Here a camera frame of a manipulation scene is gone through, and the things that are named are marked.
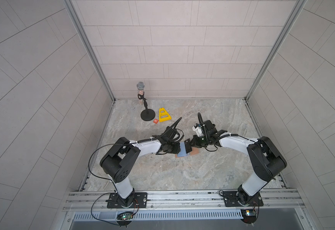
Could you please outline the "black VIP credit card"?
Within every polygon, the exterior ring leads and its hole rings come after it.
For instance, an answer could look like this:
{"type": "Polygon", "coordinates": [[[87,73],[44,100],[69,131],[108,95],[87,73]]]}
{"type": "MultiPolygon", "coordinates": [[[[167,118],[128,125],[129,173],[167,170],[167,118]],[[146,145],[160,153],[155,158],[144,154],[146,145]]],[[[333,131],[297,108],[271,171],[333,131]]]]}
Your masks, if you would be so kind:
{"type": "Polygon", "coordinates": [[[191,140],[190,139],[187,139],[184,141],[184,146],[185,146],[185,151],[186,153],[190,153],[192,152],[192,146],[191,146],[191,140]]]}

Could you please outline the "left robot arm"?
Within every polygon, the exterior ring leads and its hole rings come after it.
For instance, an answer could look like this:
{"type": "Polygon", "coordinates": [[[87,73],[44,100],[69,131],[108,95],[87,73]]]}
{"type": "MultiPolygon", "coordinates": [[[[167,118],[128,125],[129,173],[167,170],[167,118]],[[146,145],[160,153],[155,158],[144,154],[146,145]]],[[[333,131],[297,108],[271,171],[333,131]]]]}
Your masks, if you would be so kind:
{"type": "Polygon", "coordinates": [[[111,177],[118,198],[132,198],[134,188],[128,176],[139,157],[147,154],[178,154],[183,137],[182,130],[168,127],[163,134],[149,139],[132,141],[125,137],[119,138],[99,163],[103,171],[111,177]]]}

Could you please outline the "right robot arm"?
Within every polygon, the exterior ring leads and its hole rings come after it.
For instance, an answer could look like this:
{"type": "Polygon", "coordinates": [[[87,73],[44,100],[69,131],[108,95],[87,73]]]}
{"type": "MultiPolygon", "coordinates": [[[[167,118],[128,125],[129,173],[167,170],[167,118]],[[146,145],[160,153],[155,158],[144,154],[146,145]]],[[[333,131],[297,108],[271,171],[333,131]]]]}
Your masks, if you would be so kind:
{"type": "Polygon", "coordinates": [[[217,149],[234,149],[250,157],[253,173],[236,193],[242,206],[252,204],[258,192],[287,167],[285,158],[270,138],[249,139],[226,130],[218,131],[210,120],[203,121],[200,113],[198,120],[199,123],[193,127],[196,134],[189,142],[190,147],[207,148],[212,145],[217,149]]]}

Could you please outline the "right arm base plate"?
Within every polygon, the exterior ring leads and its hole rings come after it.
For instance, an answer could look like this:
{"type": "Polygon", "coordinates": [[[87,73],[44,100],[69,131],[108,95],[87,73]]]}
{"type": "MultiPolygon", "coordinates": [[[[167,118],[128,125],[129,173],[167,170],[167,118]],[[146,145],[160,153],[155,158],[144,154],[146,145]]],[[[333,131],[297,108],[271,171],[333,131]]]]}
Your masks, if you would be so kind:
{"type": "Polygon", "coordinates": [[[262,207],[264,205],[259,192],[249,196],[245,192],[220,190],[219,195],[223,197],[226,207],[262,207]]]}

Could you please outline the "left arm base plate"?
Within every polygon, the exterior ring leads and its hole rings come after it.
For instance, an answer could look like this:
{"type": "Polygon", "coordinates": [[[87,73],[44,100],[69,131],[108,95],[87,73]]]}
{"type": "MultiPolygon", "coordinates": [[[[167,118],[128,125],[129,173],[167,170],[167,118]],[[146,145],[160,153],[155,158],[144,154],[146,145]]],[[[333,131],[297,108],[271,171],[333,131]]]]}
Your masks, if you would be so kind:
{"type": "Polygon", "coordinates": [[[117,193],[111,193],[107,200],[108,209],[128,209],[128,208],[146,208],[148,193],[132,192],[127,198],[123,199],[117,193]]]}

